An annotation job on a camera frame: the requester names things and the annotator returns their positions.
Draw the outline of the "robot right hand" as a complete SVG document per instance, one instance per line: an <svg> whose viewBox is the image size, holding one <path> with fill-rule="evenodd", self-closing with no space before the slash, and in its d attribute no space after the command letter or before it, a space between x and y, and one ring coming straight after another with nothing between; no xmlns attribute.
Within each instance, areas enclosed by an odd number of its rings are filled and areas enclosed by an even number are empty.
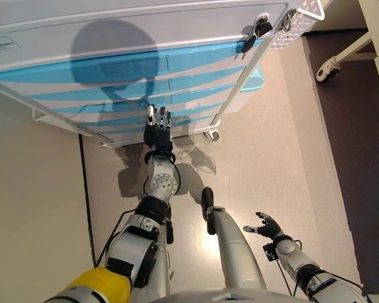
<svg viewBox="0 0 379 303"><path fill-rule="evenodd" d="M244 226L243 230L248 233L254 233L274 240L280 235L284 235L279 224L268 214L263 212L256 212L255 215L262 220L262 226Z"/></svg>

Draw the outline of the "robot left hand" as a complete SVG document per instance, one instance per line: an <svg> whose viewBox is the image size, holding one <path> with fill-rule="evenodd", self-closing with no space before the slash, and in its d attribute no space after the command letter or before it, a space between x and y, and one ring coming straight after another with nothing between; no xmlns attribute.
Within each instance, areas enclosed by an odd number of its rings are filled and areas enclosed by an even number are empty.
<svg viewBox="0 0 379 303"><path fill-rule="evenodd" d="M158 155L169 156L172 153L171 118L171 112L166 111L165 107L161 107L160 110L154 105L147 107L143 139Z"/></svg>

